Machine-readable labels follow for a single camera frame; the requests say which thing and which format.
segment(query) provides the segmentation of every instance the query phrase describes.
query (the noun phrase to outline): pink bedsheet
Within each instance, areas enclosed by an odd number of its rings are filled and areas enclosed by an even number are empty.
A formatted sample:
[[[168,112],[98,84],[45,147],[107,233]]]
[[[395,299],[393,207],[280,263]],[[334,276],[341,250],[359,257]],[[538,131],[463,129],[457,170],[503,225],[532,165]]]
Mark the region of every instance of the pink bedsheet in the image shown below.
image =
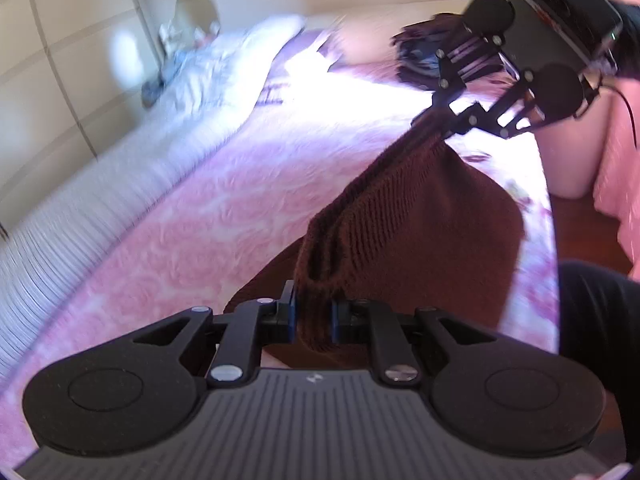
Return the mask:
[[[36,371],[193,305],[220,312],[430,101],[424,92],[335,74],[296,91],[291,104],[256,108],[61,309],[0,398],[0,463],[16,465],[34,450],[20,401]],[[526,240],[500,329],[555,351],[555,241],[533,136],[505,142],[473,131],[449,142],[524,215]]]

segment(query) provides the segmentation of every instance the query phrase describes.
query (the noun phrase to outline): bed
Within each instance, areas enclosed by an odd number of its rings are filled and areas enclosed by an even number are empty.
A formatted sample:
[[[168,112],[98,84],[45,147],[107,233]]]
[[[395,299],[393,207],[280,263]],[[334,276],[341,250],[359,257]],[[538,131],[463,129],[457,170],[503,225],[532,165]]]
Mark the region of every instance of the bed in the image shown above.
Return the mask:
[[[309,219],[430,105],[428,92],[399,84],[393,72],[384,62],[301,76],[289,88],[293,98],[256,106],[241,128],[218,139],[215,150],[202,150],[193,171],[185,164],[184,178],[176,178],[169,192],[124,226],[117,243],[55,308],[6,378],[0,390],[0,463],[15,466],[35,448],[20,404],[38,370],[191,306],[222,312],[239,288],[304,235]],[[181,76],[177,85],[188,79]],[[454,108],[491,100],[495,92],[480,84]],[[188,119],[189,127],[199,131],[209,120],[204,109]],[[142,135],[134,132],[132,138]],[[447,142],[507,189],[525,221],[526,238],[499,329],[556,351],[555,240],[534,137],[505,142],[473,130]],[[263,362],[279,365],[268,355]]]

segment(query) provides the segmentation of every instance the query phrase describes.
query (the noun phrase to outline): brown knit sweater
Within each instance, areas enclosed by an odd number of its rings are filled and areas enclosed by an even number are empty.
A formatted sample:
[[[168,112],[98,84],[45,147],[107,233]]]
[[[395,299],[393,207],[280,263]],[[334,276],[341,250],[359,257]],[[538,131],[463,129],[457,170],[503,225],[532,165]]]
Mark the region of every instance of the brown knit sweater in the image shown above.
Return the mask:
[[[330,341],[332,298],[381,300],[408,314],[437,306],[496,327],[522,216],[507,192],[442,141],[448,120],[440,110],[421,117],[311,220],[302,246],[299,240],[276,257],[226,311],[279,296],[294,275],[300,340],[341,362]],[[290,355],[284,361],[305,365]]]

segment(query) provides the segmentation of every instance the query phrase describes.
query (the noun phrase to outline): white pillow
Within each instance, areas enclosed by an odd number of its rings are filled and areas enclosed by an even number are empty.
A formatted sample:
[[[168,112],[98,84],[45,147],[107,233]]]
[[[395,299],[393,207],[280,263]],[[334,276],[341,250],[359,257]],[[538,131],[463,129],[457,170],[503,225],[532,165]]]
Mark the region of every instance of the white pillow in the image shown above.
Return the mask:
[[[391,46],[391,37],[412,23],[425,22],[440,12],[461,14],[469,0],[440,0],[414,4],[393,4],[357,7],[343,12],[318,14],[307,20],[309,23],[338,23],[335,34],[342,51],[341,62],[347,64],[392,61],[396,51]]]

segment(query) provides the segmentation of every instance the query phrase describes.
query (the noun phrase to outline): metal screw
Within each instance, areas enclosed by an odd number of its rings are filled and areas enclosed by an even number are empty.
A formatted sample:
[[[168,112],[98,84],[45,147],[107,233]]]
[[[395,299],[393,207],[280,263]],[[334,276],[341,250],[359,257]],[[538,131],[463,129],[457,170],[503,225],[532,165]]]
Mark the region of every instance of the metal screw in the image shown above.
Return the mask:
[[[217,381],[229,383],[242,377],[242,368],[235,365],[220,365],[213,368],[209,375]]]
[[[385,371],[385,375],[392,381],[408,383],[418,376],[418,370],[409,365],[394,365]]]

